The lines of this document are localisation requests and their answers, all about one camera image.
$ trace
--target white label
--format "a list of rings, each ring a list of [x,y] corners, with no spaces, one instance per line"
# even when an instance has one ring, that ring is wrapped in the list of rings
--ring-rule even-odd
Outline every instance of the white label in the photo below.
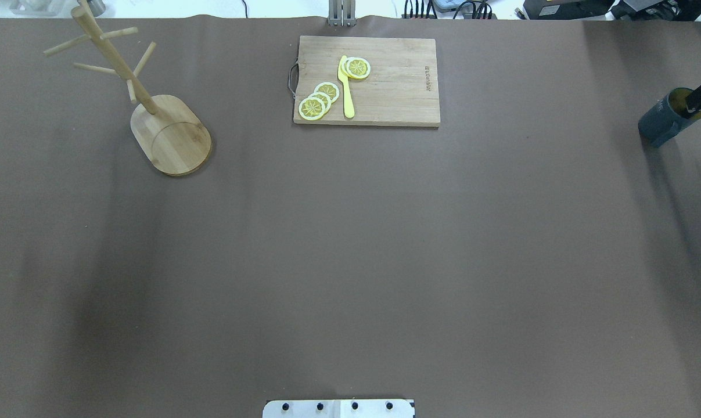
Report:
[[[546,6],[546,8],[541,9],[541,11],[538,13],[538,15],[539,16],[553,15],[554,13],[557,13],[557,10],[559,10],[559,5]]]

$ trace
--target yellow knife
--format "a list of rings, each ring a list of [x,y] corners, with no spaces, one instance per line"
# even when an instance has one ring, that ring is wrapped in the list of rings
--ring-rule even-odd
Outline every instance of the yellow knife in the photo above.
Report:
[[[340,58],[340,64],[337,65],[337,79],[343,83],[343,111],[345,117],[348,119],[353,119],[355,117],[355,107],[353,106],[353,98],[350,97],[350,83],[348,83],[348,76],[343,72],[343,64],[347,55],[343,55]]]

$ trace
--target knife handle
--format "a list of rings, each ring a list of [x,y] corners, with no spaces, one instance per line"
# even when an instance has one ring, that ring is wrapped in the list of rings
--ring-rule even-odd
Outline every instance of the knife handle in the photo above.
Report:
[[[355,106],[353,106],[353,98],[350,96],[350,82],[343,83],[343,111],[348,119],[355,117]]]

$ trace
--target white metal plate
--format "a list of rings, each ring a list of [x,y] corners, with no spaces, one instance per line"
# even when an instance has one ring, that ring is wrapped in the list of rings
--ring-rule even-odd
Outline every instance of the white metal plate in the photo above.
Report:
[[[275,400],[265,405],[263,418],[414,418],[414,404],[411,399]]]

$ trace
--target wooden mug tree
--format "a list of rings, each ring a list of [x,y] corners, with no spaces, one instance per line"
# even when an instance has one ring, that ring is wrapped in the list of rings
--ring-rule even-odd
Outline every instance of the wooden mug tree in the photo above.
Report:
[[[136,27],[120,31],[103,32],[87,5],[79,0],[80,7],[71,11],[71,16],[82,27],[84,35],[45,50],[45,56],[55,55],[87,40],[97,47],[111,64],[112,69],[74,63],[77,69],[113,74],[125,80],[131,103],[139,101],[131,116],[131,130],[138,145],[157,170],[168,175],[190,174],[206,161],[211,151],[211,137],[202,122],[182,100],[170,95],[150,96],[138,80],[156,43],[152,42],[136,67],[131,70],[120,56],[111,38],[136,34]]]

